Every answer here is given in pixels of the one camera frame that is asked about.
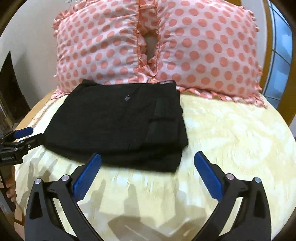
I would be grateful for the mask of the person's hand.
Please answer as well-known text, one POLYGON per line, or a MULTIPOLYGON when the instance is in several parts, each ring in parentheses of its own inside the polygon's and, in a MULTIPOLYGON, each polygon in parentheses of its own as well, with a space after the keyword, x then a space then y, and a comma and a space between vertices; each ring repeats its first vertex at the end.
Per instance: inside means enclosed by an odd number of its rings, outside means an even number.
POLYGON ((8 178, 5 179, 5 185, 7 188, 6 196, 12 201, 15 202, 16 194, 16 178, 15 178, 15 166, 11 166, 11 174, 8 178))

